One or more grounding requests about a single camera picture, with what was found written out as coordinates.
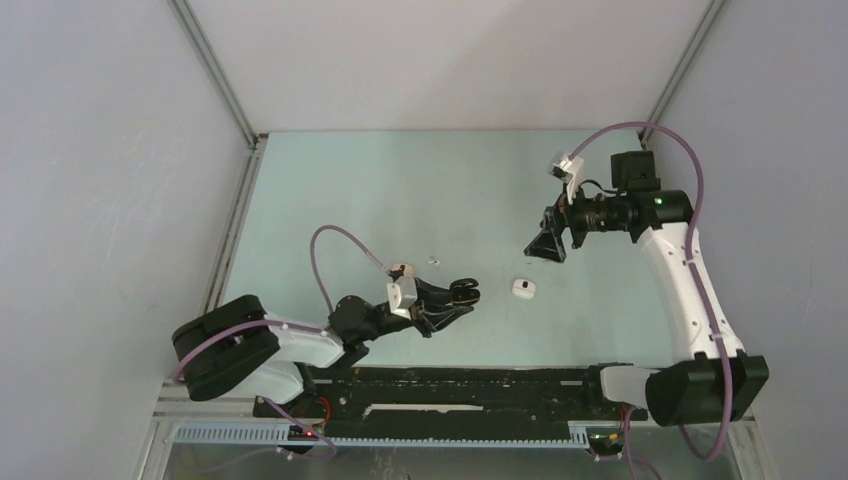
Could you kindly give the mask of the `black earbud charging case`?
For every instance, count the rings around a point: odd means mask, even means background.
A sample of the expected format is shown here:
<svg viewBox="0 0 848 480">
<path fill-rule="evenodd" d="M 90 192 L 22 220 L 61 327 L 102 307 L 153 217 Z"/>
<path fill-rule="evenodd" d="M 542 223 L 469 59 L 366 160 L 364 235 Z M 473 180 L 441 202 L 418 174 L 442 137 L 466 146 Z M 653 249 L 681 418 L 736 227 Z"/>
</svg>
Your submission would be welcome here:
<svg viewBox="0 0 848 480">
<path fill-rule="evenodd" d="M 457 307 L 470 307 L 480 301 L 479 282 L 474 278 L 462 278 L 453 281 L 449 287 L 451 304 Z"/>
</svg>

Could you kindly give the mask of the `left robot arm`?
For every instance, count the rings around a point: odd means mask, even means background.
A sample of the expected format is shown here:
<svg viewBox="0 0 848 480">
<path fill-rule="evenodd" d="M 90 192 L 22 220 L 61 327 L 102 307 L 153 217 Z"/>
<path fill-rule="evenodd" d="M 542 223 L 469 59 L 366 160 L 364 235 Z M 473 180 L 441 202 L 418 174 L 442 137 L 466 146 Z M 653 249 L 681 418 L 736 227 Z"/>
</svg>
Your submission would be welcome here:
<svg viewBox="0 0 848 480">
<path fill-rule="evenodd" d="M 306 368 L 350 368 L 368 354 L 368 342 L 407 329 L 430 338 L 471 313 L 480 298 L 473 278 L 442 288 L 397 275 L 385 302 L 345 296 L 332 306 L 327 325 L 317 327 L 271 315 L 257 296 L 243 295 L 173 333 L 178 364 L 172 379 L 195 402 L 226 394 L 267 397 L 304 416 L 316 403 Z"/>
</svg>

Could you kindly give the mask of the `beige earbud charging case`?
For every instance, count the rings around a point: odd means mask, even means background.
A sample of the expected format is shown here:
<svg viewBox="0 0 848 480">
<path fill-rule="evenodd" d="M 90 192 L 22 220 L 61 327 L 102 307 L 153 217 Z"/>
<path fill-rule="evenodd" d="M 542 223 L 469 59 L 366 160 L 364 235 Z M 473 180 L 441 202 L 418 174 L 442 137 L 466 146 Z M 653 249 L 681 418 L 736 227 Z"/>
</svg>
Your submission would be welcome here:
<svg viewBox="0 0 848 480">
<path fill-rule="evenodd" d="M 394 280 L 397 280 L 401 276 L 414 277 L 415 269 L 408 263 L 395 263 L 388 271 L 388 274 Z"/>
</svg>

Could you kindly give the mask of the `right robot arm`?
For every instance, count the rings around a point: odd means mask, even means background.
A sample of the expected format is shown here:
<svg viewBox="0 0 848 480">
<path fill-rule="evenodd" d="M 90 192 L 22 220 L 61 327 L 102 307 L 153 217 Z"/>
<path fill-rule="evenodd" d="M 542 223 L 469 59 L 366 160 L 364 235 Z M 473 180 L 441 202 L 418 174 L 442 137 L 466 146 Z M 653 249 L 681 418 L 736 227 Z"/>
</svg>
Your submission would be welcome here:
<svg viewBox="0 0 848 480">
<path fill-rule="evenodd" d="M 746 353 L 718 302 L 703 262 L 694 209 L 682 190 L 664 190 L 650 151 L 611 158 L 611 192 L 585 194 L 584 161 L 560 154 L 549 172 L 563 184 L 545 208 L 528 257 L 562 263 L 594 232 L 625 232 L 647 261 L 668 322 L 672 363 L 606 364 L 581 392 L 585 411 L 606 418 L 621 403 L 660 426 L 742 419 L 769 378 L 761 355 Z"/>
</svg>

